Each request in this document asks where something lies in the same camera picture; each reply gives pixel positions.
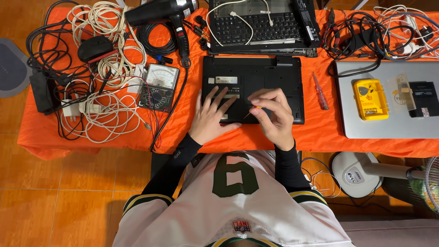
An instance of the electric fan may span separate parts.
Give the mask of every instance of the electric fan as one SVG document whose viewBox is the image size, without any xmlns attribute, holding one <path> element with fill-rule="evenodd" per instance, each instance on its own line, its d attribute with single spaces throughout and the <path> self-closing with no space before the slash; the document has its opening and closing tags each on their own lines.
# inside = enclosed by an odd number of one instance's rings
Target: electric fan
<svg viewBox="0 0 439 247">
<path fill-rule="evenodd" d="M 367 196 L 382 183 L 382 177 L 408 180 L 423 179 L 425 200 L 439 211 L 439 157 L 430 158 L 425 170 L 378 163 L 372 153 L 341 152 L 331 165 L 343 192 L 354 198 Z"/>
</svg>

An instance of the person's right hand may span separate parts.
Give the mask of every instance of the person's right hand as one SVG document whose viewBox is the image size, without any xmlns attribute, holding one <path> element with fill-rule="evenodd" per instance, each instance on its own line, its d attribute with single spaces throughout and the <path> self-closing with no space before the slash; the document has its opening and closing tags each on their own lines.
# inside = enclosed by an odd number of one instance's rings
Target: person's right hand
<svg viewBox="0 0 439 247">
<path fill-rule="evenodd" d="M 251 108 L 249 111 L 259 121 L 264 135 L 280 150 L 289 151 L 294 147 L 294 138 L 291 133 L 293 116 L 287 98 L 282 89 L 261 89 L 247 98 L 255 106 L 267 108 L 271 111 L 269 118 L 264 110 Z"/>
</svg>

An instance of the person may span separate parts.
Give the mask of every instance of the person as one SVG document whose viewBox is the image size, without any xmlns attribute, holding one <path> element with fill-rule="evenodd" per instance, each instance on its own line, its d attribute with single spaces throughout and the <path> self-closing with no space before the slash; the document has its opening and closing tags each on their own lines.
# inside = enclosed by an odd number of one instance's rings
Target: person
<svg viewBox="0 0 439 247">
<path fill-rule="evenodd" d="M 261 89 L 248 97 L 271 111 L 268 117 L 263 109 L 249 110 L 274 143 L 274 154 L 236 151 L 193 161 L 205 143 L 241 126 L 219 124 L 236 96 L 219 107 L 227 87 L 212 101 L 217 91 L 203 105 L 198 93 L 191 129 L 143 192 L 127 201 L 113 246 L 353 246 L 301 172 L 293 116 L 281 89 Z M 182 193 L 174 201 L 185 168 Z"/>
</svg>

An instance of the gray mat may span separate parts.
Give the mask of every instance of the gray mat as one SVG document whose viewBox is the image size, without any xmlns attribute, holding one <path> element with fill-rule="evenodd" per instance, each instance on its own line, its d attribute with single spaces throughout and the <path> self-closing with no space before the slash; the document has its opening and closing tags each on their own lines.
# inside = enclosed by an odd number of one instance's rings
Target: gray mat
<svg viewBox="0 0 439 247">
<path fill-rule="evenodd" d="M 15 96 L 29 85 L 28 57 L 10 39 L 0 38 L 0 98 Z"/>
</svg>

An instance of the hair dryer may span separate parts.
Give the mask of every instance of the hair dryer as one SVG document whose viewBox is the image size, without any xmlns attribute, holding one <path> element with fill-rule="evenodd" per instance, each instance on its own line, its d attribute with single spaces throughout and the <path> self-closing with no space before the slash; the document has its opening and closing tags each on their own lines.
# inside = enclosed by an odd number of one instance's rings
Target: hair dryer
<svg viewBox="0 0 439 247">
<path fill-rule="evenodd" d="M 188 57 L 189 40 L 183 26 L 183 19 L 196 9 L 196 0 L 151 0 L 125 12 L 125 17 L 131 26 L 170 20 L 176 33 L 181 64 L 188 68 L 191 65 Z"/>
</svg>

